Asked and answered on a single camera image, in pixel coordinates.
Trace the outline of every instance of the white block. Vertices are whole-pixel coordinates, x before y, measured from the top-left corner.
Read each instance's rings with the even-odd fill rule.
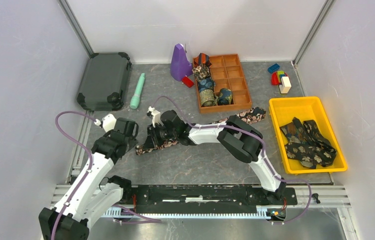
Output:
[[[281,85],[279,85],[280,93],[287,94],[291,89],[291,81],[289,80],[288,76],[281,77]]]

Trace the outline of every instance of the gray suitcase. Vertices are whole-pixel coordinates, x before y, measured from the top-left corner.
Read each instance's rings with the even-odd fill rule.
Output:
[[[78,88],[78,104],[89,111],[120,110],[131,67],[130,57],[125,52],[90,56]]]

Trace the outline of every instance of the white wall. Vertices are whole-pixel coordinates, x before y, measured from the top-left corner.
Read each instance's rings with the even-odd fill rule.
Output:
[[[324,0],[68,0],[95,52],[136,63],[238,53],[244,61],[293,60]]]
[[[70,165],[73,144],[56,130],[88,56],[56,0],[0,0],[0,240],[39,239],[38,215]],[[77,116],[62,127],[74,135]]]
[[[321,98],[348,171],[335,179],[351,199],[362,239],[375,239],[375,1],[339,0],[303,59],[305,93]]]

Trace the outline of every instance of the blue block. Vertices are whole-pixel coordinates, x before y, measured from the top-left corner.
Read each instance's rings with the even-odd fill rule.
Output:
[[[271,67],[269,67],[269,68],[267,69],[267,71],[268,71],[270,74],[272,74],[272,73],[276,72],[276,71],[279,70],[279,69],[280,69],[279,64],[275,63],[275,64],[273,64]]]

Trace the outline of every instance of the yellow bin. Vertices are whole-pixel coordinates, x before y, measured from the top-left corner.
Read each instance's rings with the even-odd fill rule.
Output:
[[[270,116],[276,133],[277,143],[280,148],[281,159],[284,170],[288,174],[312,174],[312,173],[333,173],[346,171],[348,166],[344,155],[336,141],[335,134],[329,123],[322,102],[316,96],[287,97],[270,99]],[[337,150],[336,158],[332,166],[323,167],[317,165],[316,169],[310,169],[301,165],[300,161],[289,159],[286,155],[285,145],[288,143],[283,132],[280,130],[296,117],[301,122],[314,120],[323,137],[329,140],[332,147]]]

